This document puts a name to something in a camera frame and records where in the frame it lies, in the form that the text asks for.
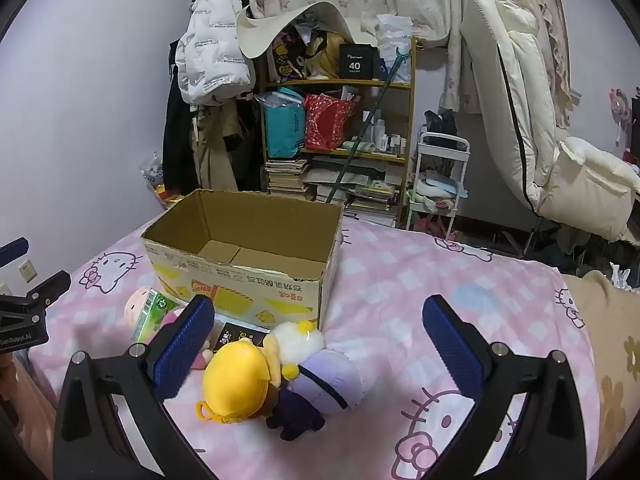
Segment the beige trench coat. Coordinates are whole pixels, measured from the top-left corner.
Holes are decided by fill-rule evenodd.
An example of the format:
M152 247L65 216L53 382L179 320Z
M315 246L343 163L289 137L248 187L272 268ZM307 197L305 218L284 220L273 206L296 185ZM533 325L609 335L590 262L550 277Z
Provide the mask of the beige trench coat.
M262 189L262 126L255 103L229 100L221 106L199 106L191 144L200 188Z

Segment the pink roll cake plush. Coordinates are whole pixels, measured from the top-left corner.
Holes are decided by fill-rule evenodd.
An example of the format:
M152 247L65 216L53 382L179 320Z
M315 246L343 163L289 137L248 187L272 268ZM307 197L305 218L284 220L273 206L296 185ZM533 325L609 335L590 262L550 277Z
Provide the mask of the pink roll cake plush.
M130 330L136 327L150 291L149 287L140 287L127 300L124 309L124 321Z

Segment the yellow round plush toy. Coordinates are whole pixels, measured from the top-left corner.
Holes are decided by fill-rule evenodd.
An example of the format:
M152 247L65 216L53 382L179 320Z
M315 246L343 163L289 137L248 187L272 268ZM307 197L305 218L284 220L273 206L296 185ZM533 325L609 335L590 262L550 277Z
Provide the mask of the yellow round plush toy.
M235 424L270 416L282 380L279 352L273 334L260 346L248 338L222 346L203 375L204 399L195 405L198 419Z

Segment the black printed packet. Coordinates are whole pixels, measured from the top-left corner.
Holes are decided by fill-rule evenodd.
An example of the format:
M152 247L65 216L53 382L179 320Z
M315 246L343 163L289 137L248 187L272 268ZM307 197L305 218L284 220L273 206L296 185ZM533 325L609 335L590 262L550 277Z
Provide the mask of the black printed packet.
M260 346L266 335L264 330L255 330L253 327L224 322L221 326L214 328L209 349L216 353L225 344L243 338L249 339L255 346Z

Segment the wooden bookshelf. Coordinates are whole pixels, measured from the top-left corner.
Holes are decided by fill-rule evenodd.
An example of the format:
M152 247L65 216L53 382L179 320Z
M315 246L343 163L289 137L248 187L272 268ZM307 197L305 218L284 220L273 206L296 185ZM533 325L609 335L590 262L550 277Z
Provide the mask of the wooden bookshelf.
M400 168L401 173L398 181L393 177L392 185L395 187L395 195L390 209L384 212L384 218L390 218L394 212L396 219L393 226L401 227L401 221L405 220L408 206L406 205L408 191L408 180L411 167L411 150L413 135L413 113L414 98L416 97L416 51L418 38L411 37L411 48L407 54L407 64L410 68L410 81L391 82L384 90L384 81L364 80L364 79L294 79L285 81L284 84L276 82L266 82L262 85L262 90L277 90L279 88L292 88L302 96L306 94L319 94L328 91L335 91L340 87L356 87L368 94L360 102L360 110L372 110L376 102L380 105L376 110L381 112L381 119L385 120L385 133L390 138L387 152L365 152L361 148L355 152L349 163L348 170L354 172L357 169L354 163L358 160L374 160L375 162L386 163L386 174L392 174L393 168Z

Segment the red gift bag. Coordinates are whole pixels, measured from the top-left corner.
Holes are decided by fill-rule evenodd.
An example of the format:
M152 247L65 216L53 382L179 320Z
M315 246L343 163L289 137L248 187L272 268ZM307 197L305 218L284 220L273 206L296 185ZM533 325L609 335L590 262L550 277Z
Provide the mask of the red gift bag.
M307 150L330 152L344 142L345 130L358 104L327 96L307 94L304 99L306 113L304 143Z

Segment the cream sheet over shelf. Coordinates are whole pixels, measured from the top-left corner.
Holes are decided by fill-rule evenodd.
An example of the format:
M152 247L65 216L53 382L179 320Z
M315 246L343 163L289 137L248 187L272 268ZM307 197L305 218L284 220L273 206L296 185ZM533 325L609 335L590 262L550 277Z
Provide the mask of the cream sheet over shelf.
M356 18L345 18L341 10L329 1L311 3L271 18L250 18L248 12L250 12L249 6L240 11L236 17L235 26L236 38L246 58L259 58L283 29L293 24L296 18L301 18L307 13L328 26L331 32L339 34L349 42L355 44L367 42L361 30L360 21Z

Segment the open cardboard box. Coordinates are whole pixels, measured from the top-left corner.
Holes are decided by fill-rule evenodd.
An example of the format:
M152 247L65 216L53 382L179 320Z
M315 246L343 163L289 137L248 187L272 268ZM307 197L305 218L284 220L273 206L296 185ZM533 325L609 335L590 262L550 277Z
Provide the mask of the open cardboard box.
M270 330L321 325L342 242L343 209L256 192L196 190L142 233L170 296Z

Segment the stack of books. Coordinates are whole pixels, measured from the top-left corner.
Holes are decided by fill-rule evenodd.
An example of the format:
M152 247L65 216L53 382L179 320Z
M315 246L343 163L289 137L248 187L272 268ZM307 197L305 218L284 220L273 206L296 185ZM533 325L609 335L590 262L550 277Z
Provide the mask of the stack of books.
M308 160L270 159L265 164L268 180L268 192L271 194L305 194L308 185L304 175L308 169Z

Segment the wall power socket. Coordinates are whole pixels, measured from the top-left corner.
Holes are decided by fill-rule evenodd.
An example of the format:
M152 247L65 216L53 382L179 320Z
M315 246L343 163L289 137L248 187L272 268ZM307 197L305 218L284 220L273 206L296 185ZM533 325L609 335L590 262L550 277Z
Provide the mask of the wall power socket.
M26 283L30 283L38 275L34 265L32 264L32 260L30 259L26 259L20 264L20 266L18 267L18 272L20 272L21 277Z

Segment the black box marked 40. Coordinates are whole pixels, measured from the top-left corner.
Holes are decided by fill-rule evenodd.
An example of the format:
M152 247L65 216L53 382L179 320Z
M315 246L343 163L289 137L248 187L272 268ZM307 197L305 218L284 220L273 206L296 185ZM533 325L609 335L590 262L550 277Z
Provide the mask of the black box marked 40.
M340 78L371 80L375 52L375 47L370 44L341 44L338 66Z

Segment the white puffer jacket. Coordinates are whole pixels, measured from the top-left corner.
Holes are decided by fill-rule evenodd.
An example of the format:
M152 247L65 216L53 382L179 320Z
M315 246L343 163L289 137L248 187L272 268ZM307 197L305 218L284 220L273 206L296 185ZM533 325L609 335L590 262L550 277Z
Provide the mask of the white puffer jacket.
M253 64L242 53L236 19L242 0L194 0L178 40L178 88L190 105L220 105L253 89Z

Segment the pink fluffy bear plush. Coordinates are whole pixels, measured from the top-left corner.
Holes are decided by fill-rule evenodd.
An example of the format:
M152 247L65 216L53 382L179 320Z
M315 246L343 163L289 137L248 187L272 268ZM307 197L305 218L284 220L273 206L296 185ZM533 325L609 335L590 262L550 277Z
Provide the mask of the pink fluffy bear plush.
M176 322L178 320L178 317L181 315L181 313L184 310L186 310L186 308L178 308L168 312L163 319L163 325ZM196 357L191 365L192 370L206 369L206 365L208 364L208 362L210 361L213 355L212 343L210 342L210 338L212 338L212 334L208 334L206 336L204 342L201 345L200 350L198 350L198 353L196 354Z

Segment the pink Hello Kitty bedsheet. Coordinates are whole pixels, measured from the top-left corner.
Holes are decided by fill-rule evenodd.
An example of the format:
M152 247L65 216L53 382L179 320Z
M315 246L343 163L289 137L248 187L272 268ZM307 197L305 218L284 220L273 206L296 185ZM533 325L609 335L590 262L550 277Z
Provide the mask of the pink Hello Kitty bedsheet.
M190 445L223 479L416 479L442 452L471 401L460 396L422 325L439 294L488 341L523 356L563 351L597 454L600 402L585 323L558 270L434 237L346 220L323 335L354 362L366 392L319 432L283 442L262 420L203 422L192 373L167 407Z

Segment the white-haired purple plush doll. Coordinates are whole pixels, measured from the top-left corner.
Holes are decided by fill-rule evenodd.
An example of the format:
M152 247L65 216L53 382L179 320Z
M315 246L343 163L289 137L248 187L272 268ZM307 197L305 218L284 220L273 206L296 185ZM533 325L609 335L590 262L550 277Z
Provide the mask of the white-haired purple plush doll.
M356 408L366 394L355 363L342 352L320 350L302 364L286 364L282 374L278 402L266 424L286 442L321 430L328 416Z

